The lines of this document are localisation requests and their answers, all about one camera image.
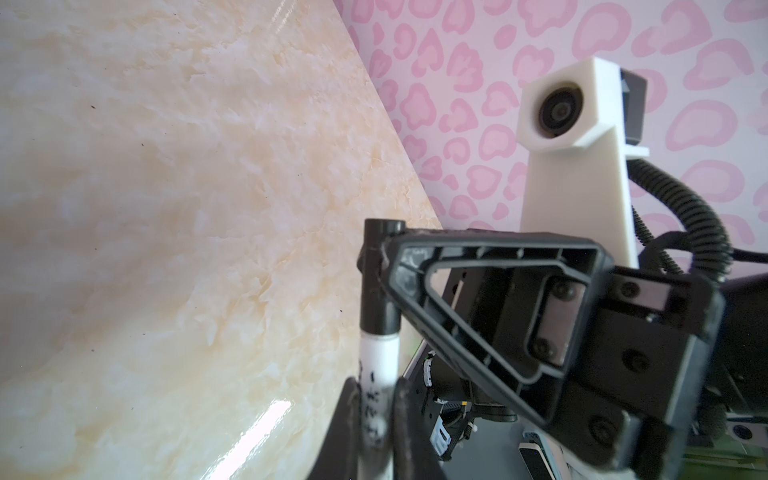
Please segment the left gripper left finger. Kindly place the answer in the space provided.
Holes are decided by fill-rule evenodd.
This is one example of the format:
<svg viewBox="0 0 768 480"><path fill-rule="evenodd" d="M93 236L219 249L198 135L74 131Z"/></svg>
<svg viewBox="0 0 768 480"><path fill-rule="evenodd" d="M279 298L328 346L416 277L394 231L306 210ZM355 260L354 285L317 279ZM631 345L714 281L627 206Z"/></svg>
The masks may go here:
<svg viewBox="0 0 768 480"><path fill-rule="evenodd" d="M360 454L360 387L346 379L308 480L355 480Z"/></svg>

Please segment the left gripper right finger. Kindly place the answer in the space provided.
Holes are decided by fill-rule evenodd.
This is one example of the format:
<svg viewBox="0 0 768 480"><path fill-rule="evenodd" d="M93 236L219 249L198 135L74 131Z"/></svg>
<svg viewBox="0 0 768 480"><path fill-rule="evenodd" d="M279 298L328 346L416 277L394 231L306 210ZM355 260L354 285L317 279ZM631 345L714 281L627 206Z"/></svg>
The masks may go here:
<svg viewBox="0 0 768 480"><path fill-rule="evenodd" d="M420 411L413 405L410 383L396 383L392 413L392 449L395 480L446 480L429 441Z"/></svg>

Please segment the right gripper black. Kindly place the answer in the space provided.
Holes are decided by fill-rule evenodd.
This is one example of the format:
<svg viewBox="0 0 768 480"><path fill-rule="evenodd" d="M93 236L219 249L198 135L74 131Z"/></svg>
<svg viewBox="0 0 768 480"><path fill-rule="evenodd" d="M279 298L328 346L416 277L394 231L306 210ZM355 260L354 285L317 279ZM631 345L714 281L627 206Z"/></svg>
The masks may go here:
<svg viewBox="0 0 768 480"><path fill-rule="evenodd" d="M767 413L765 275L613 270L552 233L407 229L384 247L383 287L437 353L598 470L671 479L706 413Z"/></svg>

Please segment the black pen cap small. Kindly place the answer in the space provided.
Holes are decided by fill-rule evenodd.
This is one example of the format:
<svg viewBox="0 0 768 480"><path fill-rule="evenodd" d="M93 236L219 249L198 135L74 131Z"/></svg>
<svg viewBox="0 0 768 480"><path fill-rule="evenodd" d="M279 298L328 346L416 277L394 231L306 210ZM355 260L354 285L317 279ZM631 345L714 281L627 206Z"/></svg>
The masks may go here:
<svg viewBox="0 0 768 480"><path fill-rule="evenodd" d="M359 326L367 334L389 336L400 331L400 311L390 300L382 279L388 265L384 244L405 227L402 220L369 218L364 222L357 267L362 275Z"/></svg>

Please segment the white marker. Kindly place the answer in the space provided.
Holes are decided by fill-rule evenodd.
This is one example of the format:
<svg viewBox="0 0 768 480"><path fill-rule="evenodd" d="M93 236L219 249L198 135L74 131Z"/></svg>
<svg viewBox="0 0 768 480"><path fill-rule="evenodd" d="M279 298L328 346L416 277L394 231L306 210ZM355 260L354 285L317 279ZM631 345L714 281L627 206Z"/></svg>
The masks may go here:
<svg viewBox="0 0 768 480"><path fill-rule="evenodd" d="M360 337L359 479L393 479L392 413L399 373L399 334Z"/></svg>

